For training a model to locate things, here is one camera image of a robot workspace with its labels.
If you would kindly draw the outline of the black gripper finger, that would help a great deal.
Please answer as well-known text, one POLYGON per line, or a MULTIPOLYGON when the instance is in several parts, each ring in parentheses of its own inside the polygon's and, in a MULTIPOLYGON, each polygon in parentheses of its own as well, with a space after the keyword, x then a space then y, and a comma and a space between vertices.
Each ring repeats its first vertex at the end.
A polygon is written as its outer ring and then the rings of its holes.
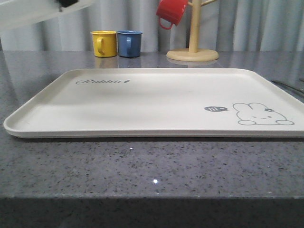
POLYGON ((57 0, 60 7, 67 8, 70 7, 76 3, 78 3, 78 0, 57 0))

